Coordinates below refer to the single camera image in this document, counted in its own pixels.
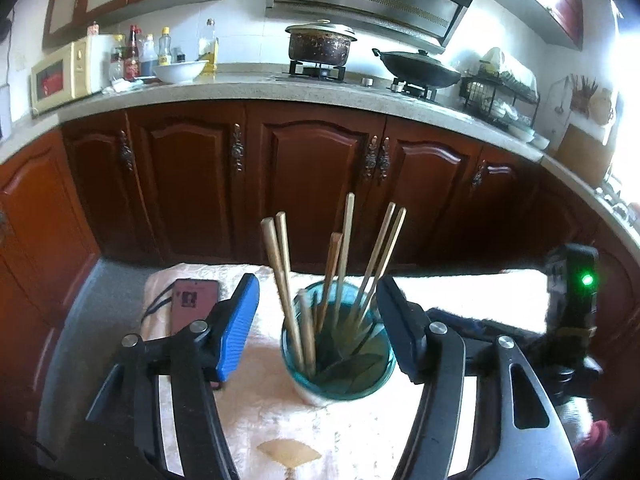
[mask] white bowl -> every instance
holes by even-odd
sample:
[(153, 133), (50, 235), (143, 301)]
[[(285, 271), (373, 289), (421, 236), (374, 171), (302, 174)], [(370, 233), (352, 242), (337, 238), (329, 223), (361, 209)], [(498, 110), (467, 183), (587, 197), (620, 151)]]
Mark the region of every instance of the white bowl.
[(187, 61), (171, 65), (158, 65), (154, 72), (164, 83), (187, 83), (193, 81), (204, 70), (207, 61)]
[(539, 134), (535, 134), (533, 136), (533, 140), (531, 141), (531, 145), (539, 150), (544, 150), (549, 145), (549, 139), (543, 137)]
[(534, 137), (533, 130), (530, 130), (530, 131), (521, 130), (514, 124), (509, 125), (509, 133), (512, 136), (516, 137), (517, 139), (522, 140), (523, 142), (531, 142), (531, 140)]

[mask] pot lid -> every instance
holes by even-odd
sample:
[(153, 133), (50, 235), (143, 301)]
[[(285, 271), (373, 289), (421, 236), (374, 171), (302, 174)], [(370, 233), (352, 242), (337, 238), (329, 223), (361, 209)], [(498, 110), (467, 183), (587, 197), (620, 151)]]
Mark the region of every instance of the pot lid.
[(285, 29), (285, 32), (305, 32), (306, 30), (323, 30), (325, 32), (333, 32), (334, 34), (345, 36), (351, 41), (358, 41), (356, 33), (351, 27), (339, 25), (338, 23), (331, 23), (329, 20), (317, 20), (316, 22), (306, 23), (305, 25), (289, 25), (289, 27)]
[(415, 59), (416, 61), (420, 61), (423, 63), (430, 63), (441, 66), (446, 70), (450, 70), (451, 72), (458, 72), (455, 68), (449, 65), (445, 65), (439, 59), (435, 59), (434, 57), (429, 56), (429, 54), (427, 54), (425, 50), (418, 50), (418, 52), (380, 52), (379, 50), (375, 49), (374, 54), (376, 54), (376, 56), (395, 56), (404, 57), (407, 59)]

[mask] smartphone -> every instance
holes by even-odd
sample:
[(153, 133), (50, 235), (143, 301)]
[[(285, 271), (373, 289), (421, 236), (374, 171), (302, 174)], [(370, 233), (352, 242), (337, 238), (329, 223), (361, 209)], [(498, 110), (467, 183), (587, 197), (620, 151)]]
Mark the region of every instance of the smartphone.
[(171, 335), (192, 321), (205, 319), (218, 302), (220, 284), (216, 280), (175, 280), (171, 299)]

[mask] metal screw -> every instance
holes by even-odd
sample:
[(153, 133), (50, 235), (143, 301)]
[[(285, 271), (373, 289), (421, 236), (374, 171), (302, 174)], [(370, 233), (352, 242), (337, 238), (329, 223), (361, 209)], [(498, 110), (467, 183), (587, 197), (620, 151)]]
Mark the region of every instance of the metal screw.
[(122, 346), (124, 348), (132, 348), (138, 344), (138, 334), (127, 334), (122, 338)]
[(194, 334), (201, 334), (207, 328), (209, 328), (209, 325), (207, 325), (206, 321), (203, 321), (201, 319), (194, 321), (189, 325), (189, 330), (191, 330)]
[(447, 325), (439, 321), (434, 321), (429, 325), (429, 330), (431, 330), (434, 334), (444, 335), (447, 333)]
[(511, 349), (516, 346), (516, 343), (514, 343), (513, 339), (511, 339), (508, 335), (501, 335), (498, 338), (498, 345), (500, 345), (502, 348)]

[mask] blue gripper pad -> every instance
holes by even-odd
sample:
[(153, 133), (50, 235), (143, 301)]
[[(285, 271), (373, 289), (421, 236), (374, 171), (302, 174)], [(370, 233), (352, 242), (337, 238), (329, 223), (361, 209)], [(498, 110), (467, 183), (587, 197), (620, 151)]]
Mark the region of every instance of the blue gripper pad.
[(231, 298), (219, 301), (207, 317), (218, 354), (216, 371), (220, 381), (226, 381), (238, 368), (259, 300), (258, 279), (245, 274)]

